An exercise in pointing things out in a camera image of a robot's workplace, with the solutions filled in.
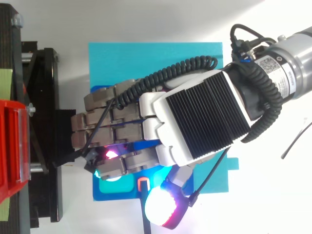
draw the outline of red container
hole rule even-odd
[[[0,203],[30,179],[28,123],[25,105],[0,100]]]

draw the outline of pink light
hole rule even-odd
[[[114,157],[118,157],[118,154],[116,154],[114,151],[109,150],[109,151],[106,153],[106,156],[107,156],[109,159],[112,159],[112,158],[114,158]]]
[[[164,225],[171,218],[175,209],[175,199],[160,187],[153,188],[145,202],[146,217],[151,223],[159,226]]]

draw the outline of red led light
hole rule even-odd
[[[118,154],[116,154],[114,151],[109,150],[109,151],[106,153],[106,156],[107,156],[109,159],[112,159],[112,158],[114,158],[114,157],[118,157]]]

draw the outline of gray cylindrical motor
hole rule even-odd
[[[268,75],[283,98],[296,99],[312,90],[312,27],[278,39],[267,48],[266,56],[255,62],[265,71],[272,70]]]

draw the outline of gray metal cylinder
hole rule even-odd
[[[273,51],[287,60],[296,78],[297,99],[312,90],[312,27],[271,45]]]

